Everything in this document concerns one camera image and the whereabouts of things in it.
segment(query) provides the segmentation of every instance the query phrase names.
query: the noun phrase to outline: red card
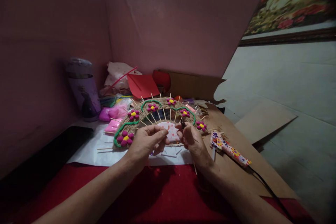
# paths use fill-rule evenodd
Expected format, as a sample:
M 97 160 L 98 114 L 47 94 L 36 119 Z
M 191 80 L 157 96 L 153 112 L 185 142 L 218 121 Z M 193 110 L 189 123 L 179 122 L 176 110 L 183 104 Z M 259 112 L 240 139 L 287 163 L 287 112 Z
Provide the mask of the red card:
M 161 84 L 164 86 L 164 91 L 168 92 L 170 89 L 170 75 L 166 72 L 160 72 L 157 70 L 153 71 L 153 79 L 157 85 Z
M 159 95 L 160 92 L 151 75 L 128 74 L 128 84 L 135 99 L 152 97 Z

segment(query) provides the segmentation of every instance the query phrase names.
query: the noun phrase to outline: framed painting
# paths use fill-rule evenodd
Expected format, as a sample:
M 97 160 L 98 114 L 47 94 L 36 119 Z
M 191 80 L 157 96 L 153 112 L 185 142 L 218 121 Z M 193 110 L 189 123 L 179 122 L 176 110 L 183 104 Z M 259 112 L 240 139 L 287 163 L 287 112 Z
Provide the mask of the framed painting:
M 262 0 L 239 46 L 336 40 L 333 0 Z

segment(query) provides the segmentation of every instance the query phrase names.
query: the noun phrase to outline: person's left hand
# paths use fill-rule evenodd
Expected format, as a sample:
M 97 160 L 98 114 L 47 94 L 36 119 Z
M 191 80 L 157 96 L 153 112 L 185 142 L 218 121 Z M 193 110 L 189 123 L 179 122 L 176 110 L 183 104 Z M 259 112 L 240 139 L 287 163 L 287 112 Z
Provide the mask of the person's left hand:
M 157 125 L 138 129 L 124 158 L 131 160 L 141 171 L 153 150 L 153 155 L 156 156 L 163 151 L 165 145 L 169 144 L 167 134 L 166 129 Z

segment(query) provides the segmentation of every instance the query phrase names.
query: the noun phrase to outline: pink straw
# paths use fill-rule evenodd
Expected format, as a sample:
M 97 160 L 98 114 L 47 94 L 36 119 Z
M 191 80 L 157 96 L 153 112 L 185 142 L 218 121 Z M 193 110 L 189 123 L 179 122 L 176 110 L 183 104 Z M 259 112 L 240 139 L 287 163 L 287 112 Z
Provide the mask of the pink straw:
M 123 76 L 121 76 L 115 83 L 113 83 L 107 90 L 106 92 L 103 94 L 103 96 L 106 95 L 106 93 L 115 85 L 117 84 L 122 78 L 124 78 L 127 74 L 129 74 L 130 72 L 134 71 L 135 69 L 137 69 L 138 67 L 136 66 L 135 68 L 133 68 L 131 71 L 129 71 L 128 73 L 125 73 Z

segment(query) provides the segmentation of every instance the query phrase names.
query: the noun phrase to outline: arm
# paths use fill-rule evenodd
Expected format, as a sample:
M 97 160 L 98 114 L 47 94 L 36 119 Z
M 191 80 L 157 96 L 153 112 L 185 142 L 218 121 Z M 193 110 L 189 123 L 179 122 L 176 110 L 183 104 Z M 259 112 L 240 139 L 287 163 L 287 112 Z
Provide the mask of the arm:
M 183 132 L 181 124 L 177 124 L 176 128 L 179 129 L 177 133 L 181 142 L 189 149 L 198 169 L 229 202 L 243 223 L 291 223 L 257 194 L 246 190 L 226 176 L 210 157 L 202 136 L 195 127 L 187 123 Z
M 157 155 L 163 151 L 165 144 L 169 144 L 167 134 L 167 130 L 157 125 L 139 129 L 131 147 L 119 162 L 34 223 L 96 223 L 143 169 L 153 149 L 154 155 Z

